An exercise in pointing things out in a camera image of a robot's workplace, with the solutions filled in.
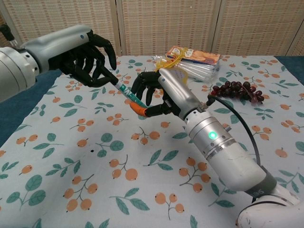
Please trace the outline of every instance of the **green indicator light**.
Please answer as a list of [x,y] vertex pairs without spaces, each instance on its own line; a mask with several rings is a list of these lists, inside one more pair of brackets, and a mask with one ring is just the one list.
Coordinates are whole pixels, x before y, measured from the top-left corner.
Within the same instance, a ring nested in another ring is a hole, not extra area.
[[218,134],[216,132],[210,132],[209,133],[209,138],[210,139],[215,139],[218,136]]

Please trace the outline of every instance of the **yellow ribbon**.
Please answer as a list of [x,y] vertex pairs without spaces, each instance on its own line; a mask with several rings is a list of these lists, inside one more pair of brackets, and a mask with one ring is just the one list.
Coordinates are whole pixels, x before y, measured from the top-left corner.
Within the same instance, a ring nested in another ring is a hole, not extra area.
[[156,62],[156,69],[158,71],[160,68],[170,68],[181,62],[182,58],[185,57],[185,53],[188,51],[187,48],[179,49],[180,53],[171,53],[171,58],[166,57],[166,62],[159,60]]

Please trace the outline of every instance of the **floral tablecloth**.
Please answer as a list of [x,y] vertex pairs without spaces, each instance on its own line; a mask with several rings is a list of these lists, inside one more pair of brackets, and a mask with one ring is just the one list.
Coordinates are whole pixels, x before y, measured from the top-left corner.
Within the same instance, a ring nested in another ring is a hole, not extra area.
[[[131,86],[153,62],[118,57],[113,73]],[[206,101],[227,80],[263,92],[259,106],[225,100],[251,127],[262,164],[304,198],[304,86],[274,57],[223,56],[213,84],[189,78],[188,87]],[[217,102],[209,111],[254,158],[238,119]],[[0,148],[0,227],[235,227],[251,197],[225,187],[184,126],[172,114],[139,118],[111,84],[88,88],[62,75]]]

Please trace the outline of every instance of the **black cable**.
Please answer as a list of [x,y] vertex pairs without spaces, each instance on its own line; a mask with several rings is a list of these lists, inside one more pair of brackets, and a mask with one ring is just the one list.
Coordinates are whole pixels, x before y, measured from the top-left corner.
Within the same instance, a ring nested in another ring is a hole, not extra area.
[[253,149],[255,150],[256,153],[256,162],[259,166],[261,166],[261,159],[260,159],[260,153],[258,151],[257,148],[257,144],[256,141],[251,133],[250,128],[248,127],[247,123],[245,122],[245,120],[240,116],[240,114],[238,114],[238,112],[231,107],[230,105],[228,105],[225,101],[223,101],[222,99],[218,98],[217,96],[213,96],[213,95],[208,95],[208,101],[207,101],[207,105],[210,106],[214,101],[212,101],[211,99],[217,100],[218,102],[220,102],[222,105],[226,106],[230,111],[233,112],[234,115],[236,115],[236,117],[240,120],[240,122],[243,124],[247,134],[249,135],[249,138],[252,142],[253,145]]

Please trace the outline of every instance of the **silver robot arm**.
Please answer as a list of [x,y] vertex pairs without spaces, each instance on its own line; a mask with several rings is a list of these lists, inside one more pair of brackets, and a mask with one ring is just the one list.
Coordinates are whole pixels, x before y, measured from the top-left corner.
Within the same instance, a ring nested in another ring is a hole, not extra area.
[[172,112],[186,123],[186,132],[209,164],[234,191],[244,191],[256,200],[243,209],[237,223],[240,228],[302,228],[304,203],[281,185],[246,153],[219,121],[208,111],[207,103],[182,83],[182,71],[176,68],[143,72],[135,80],[132,92],[139,98],[148,88],[146,100],[151,102],[155,88],[164,90],[164,103],[141,108],[131,103],[140,115],[154,116]]
[[[104,47],[110,65],[116,69],[111,43],[94,34],[90,27],[76,25],[30,40],[20,47],[0,48],[0,102],[34,85],[35,77],[49,70],[61,69],[84,85],[100,87],[117,83],[105,67],[105,57],[95,47]],[[96,70],[89,75],[96,61]]]

